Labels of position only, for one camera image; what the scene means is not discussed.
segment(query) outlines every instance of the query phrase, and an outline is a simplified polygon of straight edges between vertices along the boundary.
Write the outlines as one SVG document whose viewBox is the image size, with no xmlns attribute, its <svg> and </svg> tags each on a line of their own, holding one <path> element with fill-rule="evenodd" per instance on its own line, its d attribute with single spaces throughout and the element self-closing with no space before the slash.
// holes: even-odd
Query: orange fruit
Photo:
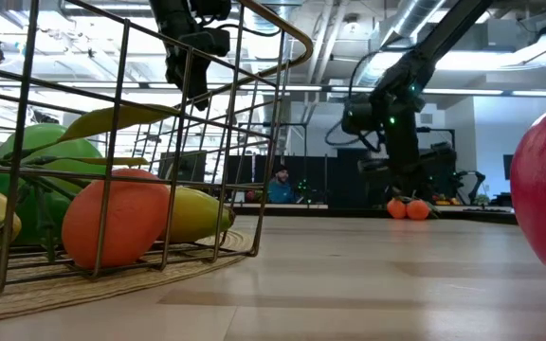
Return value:
<svg viewBox="0 0 546 341">
<path fill-rule="evenodd" d="M 113 170 L 115 176 L 153 178 L 145 170 Z M 63 244 L 81 267 L 96 263 L 104 181 L 84 188 L 63 221 Z M 129 265 L 151 248 L 166 225 L 170 192 L 165 185 L 114 181 L 107 210 L 102 267 Z"/>
<path fill-rule="evenodd" d="M 429 208 L 427 203 L 422 200 L 411 201 L 407 208 L 406 213 L 408 217 L 413 220 L 425 220 L 429 214 Z"/>
<path fill-rule="evenodd" d="M 387 211 L 394 219 L 404 219 L 406 217 L 406 204 L 393 198 L 387 203 Z"/>
</svg>

